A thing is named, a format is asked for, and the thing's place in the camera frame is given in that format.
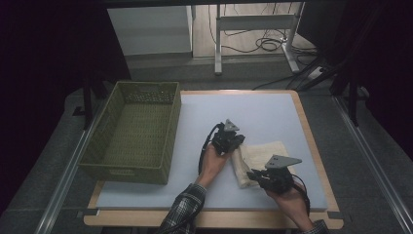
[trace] plastic basket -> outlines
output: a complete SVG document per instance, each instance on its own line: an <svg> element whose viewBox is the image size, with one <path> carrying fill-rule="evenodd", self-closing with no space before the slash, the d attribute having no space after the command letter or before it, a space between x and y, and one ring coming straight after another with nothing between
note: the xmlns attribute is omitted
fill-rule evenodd
<svg viewBox="0 0 413 234"><path fill-rule="evenodd" d="M179 83L119 81L79 167L100 180L167 184L180 107Z"/></svg>

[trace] towel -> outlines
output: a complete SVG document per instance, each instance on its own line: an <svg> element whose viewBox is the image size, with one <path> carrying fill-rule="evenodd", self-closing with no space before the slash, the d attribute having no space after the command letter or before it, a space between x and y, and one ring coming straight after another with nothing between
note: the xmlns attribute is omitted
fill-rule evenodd
<svg viewBox="0 0 413 234"><path fill-rule="evenodd" d="M238 186L245 188L258 185L257 181L248 178L246 172L251 172L251 169L259 171L265 170L265 164L267 164L273 154L288 157L288 153L281 141L259 145L241 144L231 157ZM293 169L291 167L288 168L290 172L294 174Z"/></svg>

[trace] person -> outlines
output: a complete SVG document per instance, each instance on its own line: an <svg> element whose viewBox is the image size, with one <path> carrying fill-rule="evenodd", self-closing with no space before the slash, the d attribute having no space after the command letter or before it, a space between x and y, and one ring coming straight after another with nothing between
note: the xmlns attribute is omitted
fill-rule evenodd
<svg viewBox="0 0 413 234"><path fill-rule="evenodd" d="M209 144L202 164L202 171L194 183L181 192L173 202L169 213L163 220L158 233L195 233L195 218L204 205L207 188L222 171L232 153L218 155L214 146ZM285 213L298 227L302 234L328 234L323 220L312 222L307 215L306 205L301 194L294 188L279 195L266 190L274 199L281 211Z"/></svg>

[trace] shirt sleeve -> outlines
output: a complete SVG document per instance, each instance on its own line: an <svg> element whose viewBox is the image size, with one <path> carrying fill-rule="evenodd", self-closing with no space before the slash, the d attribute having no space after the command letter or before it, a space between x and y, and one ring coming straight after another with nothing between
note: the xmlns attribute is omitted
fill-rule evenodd
<svg viewBox="0 0 413 234"><path fill-rule="evenodd" d="M204 206L207 190L191 183L172 204L158 233L194 234L195 217Z"/></svg>
<svg viewBox="0 0 413 234"><path fill-rule="evenodd" d="M298 232L297 234L329 234L324 220L317 220L314 222L314 229L306 232Z"/></svg>

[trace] hand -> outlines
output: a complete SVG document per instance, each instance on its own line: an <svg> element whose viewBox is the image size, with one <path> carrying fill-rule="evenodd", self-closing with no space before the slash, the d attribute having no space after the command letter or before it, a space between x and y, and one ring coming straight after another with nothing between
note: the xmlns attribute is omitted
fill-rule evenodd
<svg viewBox="0 0 413 234"><path fill-rule="evenodd" d="M314 224L307 216L304 199L295 188L291 188L281 195L269 190L265 190L265 192L276 201L280 210L282 210L301 231L309 231L314 228Z"/></svg>
<svg viewBox="0 0 413 234"><path fill-rule="evenodd" d="M219 155L216 152L215 147L210 143L206 147L202 171L196 182L203 187L208 187L213 182L215 177L222 171L231 155L232 152Z"/></svg>

